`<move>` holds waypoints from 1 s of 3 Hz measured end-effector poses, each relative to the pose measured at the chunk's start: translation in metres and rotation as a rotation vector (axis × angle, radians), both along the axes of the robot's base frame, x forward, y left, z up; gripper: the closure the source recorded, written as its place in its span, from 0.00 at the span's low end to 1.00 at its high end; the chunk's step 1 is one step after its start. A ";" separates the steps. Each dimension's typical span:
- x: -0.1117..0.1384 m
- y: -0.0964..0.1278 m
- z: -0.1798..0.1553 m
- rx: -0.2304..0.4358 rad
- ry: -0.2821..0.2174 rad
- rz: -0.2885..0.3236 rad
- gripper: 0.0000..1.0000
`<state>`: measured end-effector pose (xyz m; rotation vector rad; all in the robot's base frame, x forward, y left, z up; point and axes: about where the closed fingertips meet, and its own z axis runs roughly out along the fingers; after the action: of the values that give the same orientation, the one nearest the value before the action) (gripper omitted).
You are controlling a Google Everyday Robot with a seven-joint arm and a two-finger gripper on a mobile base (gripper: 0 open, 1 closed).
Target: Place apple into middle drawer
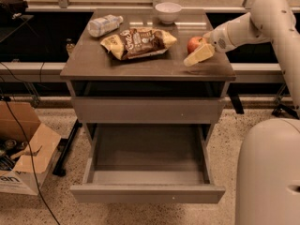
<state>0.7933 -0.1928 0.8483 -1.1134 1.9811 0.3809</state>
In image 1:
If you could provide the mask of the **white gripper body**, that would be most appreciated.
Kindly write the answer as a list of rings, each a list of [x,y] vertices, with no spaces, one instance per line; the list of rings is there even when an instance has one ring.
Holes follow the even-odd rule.
[[[228,33],[228,24],[225,22],[210,32],[209,42],[218,53],[226,53],[235,49]]]

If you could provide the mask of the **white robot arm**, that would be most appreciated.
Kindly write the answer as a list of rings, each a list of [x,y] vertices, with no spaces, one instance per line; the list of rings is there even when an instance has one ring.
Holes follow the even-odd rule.
[[[191,67],[244,44],[269,41],[300,106],[300,35],[286,0],[255,0],[250,12],[206,33],[184,60]],[[300,225],[300,121],[265,120],[242,142],[236,178],[235,225]]]

